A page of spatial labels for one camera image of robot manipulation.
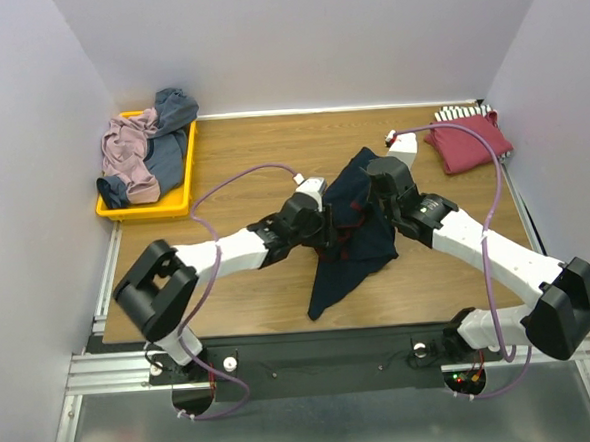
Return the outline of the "navy basketball jersey tank top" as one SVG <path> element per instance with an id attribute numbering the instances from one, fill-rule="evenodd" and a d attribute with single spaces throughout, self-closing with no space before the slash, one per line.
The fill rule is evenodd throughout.
<path id="1" fill-rule="evenodd" d="M 308 317 L 316 321 L 368 276 L 398 257 L 395 229 L 369 200 L 366 167 L 377 155 L 363 147 L 326 189 L 323 204 L 331 208 L 335 242 L 320 248 Z"/>

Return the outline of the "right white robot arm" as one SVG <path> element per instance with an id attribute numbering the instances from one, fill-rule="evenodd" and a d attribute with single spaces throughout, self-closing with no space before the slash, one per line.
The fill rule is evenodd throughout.
<path id="1" fill-rule="evenodd" d="M 389 223 L 408 239 L 472 265 L 521 299 L 518 307 L 466 309 L 450 322 L 443 350 L 466 361 L 479 349 L 531 346 L 568 360 L 590 332 L 590 264 L 529 250 L 484 228 L 454 202 L 419 192 L 406 163 L 374 159 L 370 194 Z"/>

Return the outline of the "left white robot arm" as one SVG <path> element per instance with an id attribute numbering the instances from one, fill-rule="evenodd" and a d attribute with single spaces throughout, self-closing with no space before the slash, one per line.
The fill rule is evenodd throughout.
<path id="1" fill-rule="evenodd" d="M 175 375 L 194 382 L 206 371 L 203 346 L 183 321 L 195 288 L 279 263 L 296 247 L 321 249 L 335 240 L 331 207 L 294 193 L 280 211 L 216 241 L 149 244 L 117 283 L 113 299 L 143 337 L 171 358 Z"/>

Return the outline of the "grey-blue tank top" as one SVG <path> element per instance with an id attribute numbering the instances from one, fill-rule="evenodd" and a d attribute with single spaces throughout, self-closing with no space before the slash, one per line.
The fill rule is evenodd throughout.
<path id="1" fill-rule="evenodd" d="M 156 133 L 148 140 L 148 155 L 144 162 L 160 185 L 159 201 L 184 180 L 189 139 L 187 130 L 197 118 L 199 105 L 181 89 L 168 88 L 156 93 L 152 108 L 157 111 L 158 123 Z M 138 206 L 127 203 L 124 192 L 110 187 L 103 176 L 96 180 L 96 186 L 107 208 Z"/>

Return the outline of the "pink tank top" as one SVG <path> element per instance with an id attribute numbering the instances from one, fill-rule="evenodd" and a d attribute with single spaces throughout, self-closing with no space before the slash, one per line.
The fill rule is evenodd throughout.
<path id="1" fill-rule="evenodd" d="M 136 116 L 119 115 L 111 118 L 103 135 L 103 180 L 117 192 L 124 192 L 127 203 L 155 203 L 160 185 L 145 165 L 148 140 L 156 133 L 157 111 L 143 110 Z"/>

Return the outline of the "yellow plastic tray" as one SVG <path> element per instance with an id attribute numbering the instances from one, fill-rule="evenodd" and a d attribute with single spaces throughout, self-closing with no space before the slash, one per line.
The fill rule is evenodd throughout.
<path id="1" fill-rule="evenodd" d="M 123 116 L 136 116 L 141 111 L 121 113 Z M 171 218 L 172 216 L 184 216 L 187 214 L 190 203 L 190 189 L 192 176 L 192 161 L 194 156 L 194 144 L 196 136 L 196 120 L 188 127 L 187 134 L 188 148 L 187 157 L 184 163 L 184 180 L 180 186 L 172 189 L 169 193 L 160 198 L 154 204 L 139 204 L 138 206 L 129 206 L 122 209 L 110 209 L 106 207 L 98 193 L 96 214 L 104 219 L 113 221 L 123 220 L 140 220 L 140 219 L 156 219 L 156 218 Z"/>

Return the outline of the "left white knob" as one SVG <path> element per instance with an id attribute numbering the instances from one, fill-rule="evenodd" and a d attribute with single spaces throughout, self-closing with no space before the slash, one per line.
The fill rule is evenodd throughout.
<path id="1" fill-rule="evenodd" d="M 238 362 L 234 357 L 229 356 L 223 361 L 223 365 L 225 371 L 234 371 L 237 369 Z"/>

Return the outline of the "right silver knob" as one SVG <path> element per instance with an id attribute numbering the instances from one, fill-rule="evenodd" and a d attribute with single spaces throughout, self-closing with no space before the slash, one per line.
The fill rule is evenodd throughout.
<path id="1" fill-rule="evenodd" d="M 413 347 L 413 355 L 417 359 L 426 358 L 428 356 L 429 348 L 423 342 L 416 343 Z"/>

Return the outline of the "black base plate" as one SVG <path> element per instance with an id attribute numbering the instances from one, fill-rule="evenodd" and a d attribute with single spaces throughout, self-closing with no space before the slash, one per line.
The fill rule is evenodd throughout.
<path id="1" fill-rule="evenodd" d="M 422 342 L 428 356 L 417 359 L 413 347 Z M 469 348 L 447 322 L 208 337 L 203 345 L 201 359 L 218 370 L 227 357 L 236 359 L 232 374 L 254 400 L 440 388 L 442 367 L 497 358 Z"/>

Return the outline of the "aluminium frame rail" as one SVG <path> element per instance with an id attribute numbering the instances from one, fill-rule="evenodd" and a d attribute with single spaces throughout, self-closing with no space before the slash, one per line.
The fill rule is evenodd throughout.
<path id="1" fill-rule="evenodd" d="M 122 230 L 111 230 L 90 335 L 69 364 L 55 442 L 159 442 L 163 436 L 154 419 L 166 393 L 148 381 L 143 344 L 104 342 Z"/>

